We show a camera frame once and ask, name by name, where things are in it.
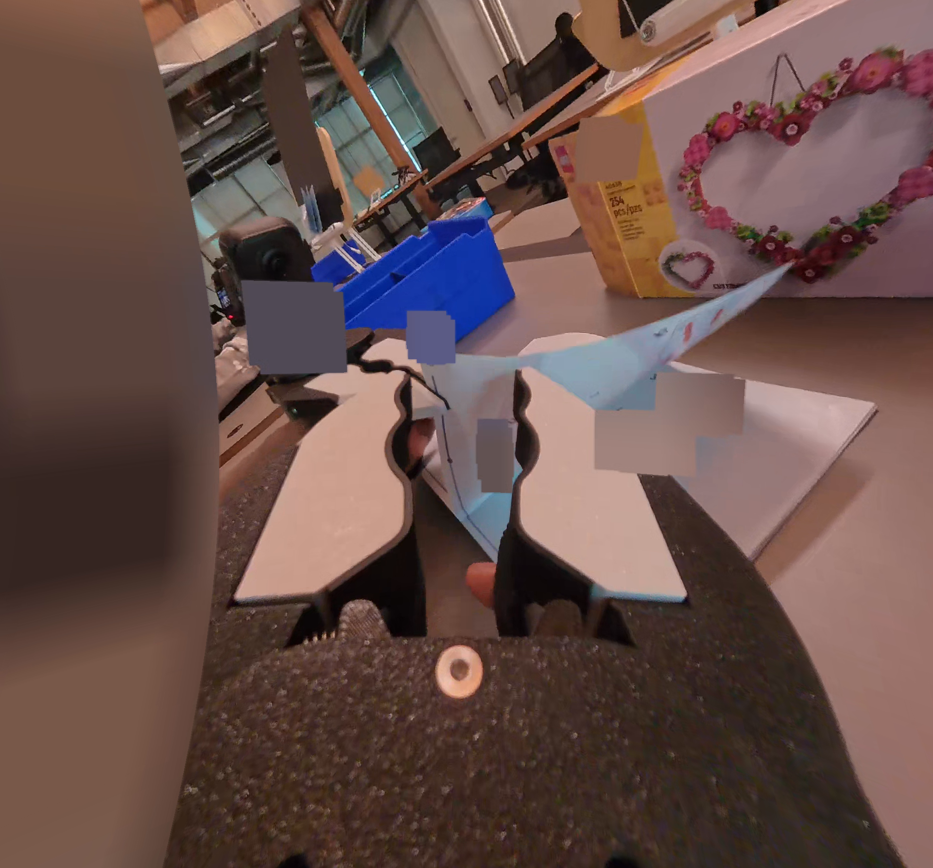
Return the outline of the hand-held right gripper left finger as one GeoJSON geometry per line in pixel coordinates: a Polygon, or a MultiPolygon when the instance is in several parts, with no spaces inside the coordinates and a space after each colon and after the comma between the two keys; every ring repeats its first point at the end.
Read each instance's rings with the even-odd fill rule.
{"type": "Polygon", "coordinates": [[[412,377],[378,372],[300,441],[232,600],[423,606],[408,475],[412,377]]]}

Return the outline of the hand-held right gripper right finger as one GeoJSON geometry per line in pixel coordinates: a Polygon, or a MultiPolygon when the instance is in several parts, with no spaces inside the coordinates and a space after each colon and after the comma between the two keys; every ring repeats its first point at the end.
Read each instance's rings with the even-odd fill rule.
{"type": "Polygon", "coordinates": [[[685,603],[639,478],[596,467],[597,412],[535,369],[519,369],[514,388],[520,472],[499,547],[496,603],[685,603]]]}

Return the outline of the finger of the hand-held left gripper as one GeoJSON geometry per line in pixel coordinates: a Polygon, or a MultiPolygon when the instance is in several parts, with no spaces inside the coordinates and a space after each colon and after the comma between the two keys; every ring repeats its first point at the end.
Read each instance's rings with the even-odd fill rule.
{"type": "Polygon", "coordinates": [[[400,378],[400,370],[368,372],[359,366],[349,366],[346,372],[321,375],[321,398],[332,402],[346,402],[378,387],[384,387],[390,380],[398,382],[400,378]]]}
{"type": "Polygon", "coordinates": [[[404,371],[413,379],[425,381],[424,372],[419,363],[408,356],[405,340],[386,338],[373,343],[365,352],[365,373],[378,374],[404,371]]]}

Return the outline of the white instruction booklet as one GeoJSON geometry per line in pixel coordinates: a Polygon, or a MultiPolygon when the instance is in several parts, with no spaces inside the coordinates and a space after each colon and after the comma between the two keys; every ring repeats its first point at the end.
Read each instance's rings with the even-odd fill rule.
{"type": "MultiPolygon", "coordinates": [[[[477,425],[513,419],[514,374],[536,369],[591,408],[651,410],[660,372],[697,379],[706,371],[678,360],[759,301],[783,277],[774,271],[712,301],[611,337],[561,334],[533,341],[511,357],[457,355],[422,363],[427,388],[440,399],[437,494],[496,560],[510,508],[509,479],[487,492],[477,466],[477,425]]],[[[876,413],[866,400],[781,385],[745,384],[743,427],[698,442],[697,465],[674,477],[739,546],[758,557],[829,467],[876,413]]]]}

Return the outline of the grey desk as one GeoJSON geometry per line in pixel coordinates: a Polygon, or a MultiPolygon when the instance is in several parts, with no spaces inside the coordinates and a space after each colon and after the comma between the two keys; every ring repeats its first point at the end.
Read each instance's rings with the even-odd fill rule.
{"type": "MultiPolygon", "coordinates": [[[[460,342],[511,356],[564,332],[613,335],[690,306],[607,291],[577,231],[506,252],[516,298],[460,342]]],[[[756,567],[822,678],[863,790],[907,866],[932,866],[931,301],[762,300],[683,361],[864,399],[878,412],[756,567]]],[[[473,539],[417,486],[427,630],[492,637],[464,580],[473,539]]]]}

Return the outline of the person's left hand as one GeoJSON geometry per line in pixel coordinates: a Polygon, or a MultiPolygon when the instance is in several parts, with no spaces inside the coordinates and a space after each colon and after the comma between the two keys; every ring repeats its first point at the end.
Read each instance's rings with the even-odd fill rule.
{"type": "Polygon", "coordinates": [[[424,467],[427,447],[436,433],[434,418],[413,420],[408,434],[409,460],[406,473],[410,478],[416,476],[424,467]]]}

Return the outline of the blue plastic bin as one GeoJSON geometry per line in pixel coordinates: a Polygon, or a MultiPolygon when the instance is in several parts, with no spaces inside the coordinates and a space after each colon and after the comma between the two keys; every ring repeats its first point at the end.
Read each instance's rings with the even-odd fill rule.
{"type": "Polygon", "coordinates": [[[475,216],[430,222],[355,275],[333,251],[311,275],[343,292],[347,329],[403,330],[410,311],[443,311],[460,340],[515,297],[488,221],[475,216]]]}

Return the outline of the pale wooden plank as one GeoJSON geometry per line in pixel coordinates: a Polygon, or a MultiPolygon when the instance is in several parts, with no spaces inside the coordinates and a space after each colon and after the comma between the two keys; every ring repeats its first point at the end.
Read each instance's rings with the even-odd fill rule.
{"type": "Polygon", "coordinates": [[[335,147],[328,131],[325,128],[317,124],[315,125],[315,128],[317,130],[318,139],[324,154],[326,164],[328,166],[328,172],[330,174],[331,181],[334,188],[342,198],[341,209],[343,222],[348,226],[352,226],[355,220],[355,213],[335,147]]]}

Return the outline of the brown cardboard box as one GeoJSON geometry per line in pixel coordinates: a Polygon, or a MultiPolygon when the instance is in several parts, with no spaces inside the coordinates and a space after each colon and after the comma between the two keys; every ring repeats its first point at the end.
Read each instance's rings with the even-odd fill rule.
{"type": "Polygon", "coordinates": [[[219,422],[219,467],[221,471],[283,428],[290,420],[277,386],[261,385],[219,422]]]}

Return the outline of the dark pillar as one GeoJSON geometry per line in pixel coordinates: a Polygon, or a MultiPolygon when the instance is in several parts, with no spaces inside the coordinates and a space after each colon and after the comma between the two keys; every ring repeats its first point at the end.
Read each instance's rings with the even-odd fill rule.
{"type": "Polygon", "coordinates": [[[269,52],[262,93],[288,184],[299,205],[313,191],[324,230],[344,219],[343,197],[331,176],[311,116],[292,29],[286,26],[269,52]]]}

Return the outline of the slanted wooden beam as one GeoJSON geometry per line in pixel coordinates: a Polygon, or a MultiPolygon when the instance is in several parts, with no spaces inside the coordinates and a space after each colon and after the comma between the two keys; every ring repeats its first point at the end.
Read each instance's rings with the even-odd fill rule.
{"type": "Polygon", "coordinates": [[[396,168],[406,167],[413,172],[414,161],[406,150],[396,129],[390,123],[380,104],[370,92],[355,60],[344,47],[327,14],[321,7],[303,6],[300,17],[327,55],[340,81],[350,92],[368,125],[387,152],[396,168]]]}

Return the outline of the long wooden table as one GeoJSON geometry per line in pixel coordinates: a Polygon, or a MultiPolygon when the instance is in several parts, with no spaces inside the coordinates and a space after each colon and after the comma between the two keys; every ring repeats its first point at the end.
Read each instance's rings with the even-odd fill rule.
{"type": "Polygon", "coordinates": [[[526,160],[526,136],[543,128],[600,78],[606,69],[592,65],[567,81],[556,91],[533,104],[517,117],[499,136],[487,140],[474,152],[462,156],[454,164],[436,174],[426,184],[432,201],[441,205],[467,188],[474,197],[482,197],[479,179],[494,174],[501,167],[518,159],[526,160]]]}

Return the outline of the flower heart print cardboard box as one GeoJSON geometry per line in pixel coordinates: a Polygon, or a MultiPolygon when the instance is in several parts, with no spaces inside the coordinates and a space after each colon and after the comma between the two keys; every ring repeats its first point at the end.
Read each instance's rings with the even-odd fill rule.
{"type": "Polygon", "coordinates": [[[932,0],[792,0],[549,148],[605,285],[929,298],[932,0]]]}

